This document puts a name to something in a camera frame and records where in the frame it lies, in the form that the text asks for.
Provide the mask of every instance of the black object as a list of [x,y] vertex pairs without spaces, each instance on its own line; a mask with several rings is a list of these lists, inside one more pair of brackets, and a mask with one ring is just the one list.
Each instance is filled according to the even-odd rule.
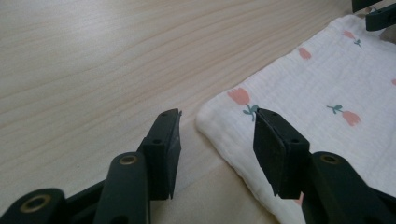
[[[352,0],[352,11],[357,12],[382,0]],[[383,7],[366,15],[366,30],[378,31],[396,24],[396,4]]]
[[161,113],[136,152],[117,156],[106,180],[68,198],[39,189],[19,198],[0,224],[150,223],[149,201],[173,196],[181,150],[177,109]]
[[273,111],[256,112],[253,148],[275,195],[304,193],[306,223],[396,223],[396,199],[368,187],[352,166],[309,143]]

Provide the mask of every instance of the light wood grain tabletop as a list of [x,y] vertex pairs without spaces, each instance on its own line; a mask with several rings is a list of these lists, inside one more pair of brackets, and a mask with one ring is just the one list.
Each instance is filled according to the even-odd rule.
[[34,189],[105,179],[179,108],[175,197],[151,204],[152,223],[276,223],[196,113],[348,13],[346,0],[0,0],[0,214]]

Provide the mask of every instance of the wooden table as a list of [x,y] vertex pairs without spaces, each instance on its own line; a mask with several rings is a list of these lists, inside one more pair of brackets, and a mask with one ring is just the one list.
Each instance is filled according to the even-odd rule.
[[276,223],[197,132],[200,106],[351,12],[345,0],[0,0],[0,214],[69,197],[183,110],[175,198],[152,223]]

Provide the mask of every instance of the muslin fabric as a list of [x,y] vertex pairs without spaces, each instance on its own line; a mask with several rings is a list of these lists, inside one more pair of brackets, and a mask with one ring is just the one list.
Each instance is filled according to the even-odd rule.
[[310,151],[346,158],[371,187],[396,196],[396,46],[348,15],[231,90],[206,102],[196,126],[281,223],[304,223],[281,200],[253,152],[255,110],[284,117]]

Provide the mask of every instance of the floral cloth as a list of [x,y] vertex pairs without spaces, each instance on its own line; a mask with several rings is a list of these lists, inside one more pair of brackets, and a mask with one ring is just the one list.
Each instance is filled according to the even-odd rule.
[[346,158],[366,183],[396,196],[396,47],[355,16],[332,21],[200,109],[196,125],[281,223],[304,223],[300,201],[274,193],[253,152],[258,107],[282,115],[310,151]]

